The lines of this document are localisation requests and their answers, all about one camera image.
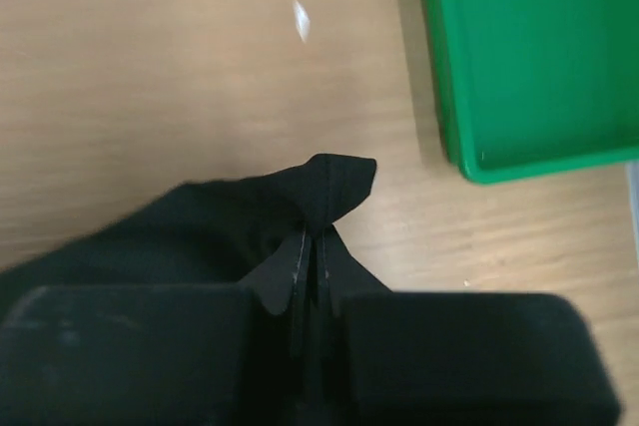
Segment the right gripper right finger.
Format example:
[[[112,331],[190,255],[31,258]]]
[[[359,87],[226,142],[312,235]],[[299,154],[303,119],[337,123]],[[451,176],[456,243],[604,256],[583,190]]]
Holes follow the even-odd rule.
[[[539,292],[398,292],[340,238],[316,247],[322,392],[345,425],[614,425],[589,328]]]

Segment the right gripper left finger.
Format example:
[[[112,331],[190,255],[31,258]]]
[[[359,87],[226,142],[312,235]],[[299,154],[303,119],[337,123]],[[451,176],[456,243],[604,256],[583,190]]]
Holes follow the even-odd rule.
[[[309,425],[302,233],[236,282],[1,275],[5,425]]]

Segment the black t shirt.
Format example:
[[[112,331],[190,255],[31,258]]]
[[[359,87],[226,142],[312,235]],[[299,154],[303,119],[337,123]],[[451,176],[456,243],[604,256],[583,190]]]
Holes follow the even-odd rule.
[[[334,228],[369,196],[373,159],[318,154],[260,177],[185,183],[106,227],[1,273],[1,310],[40,286],[236,282],[287,240],[331,275],[358,267]]]

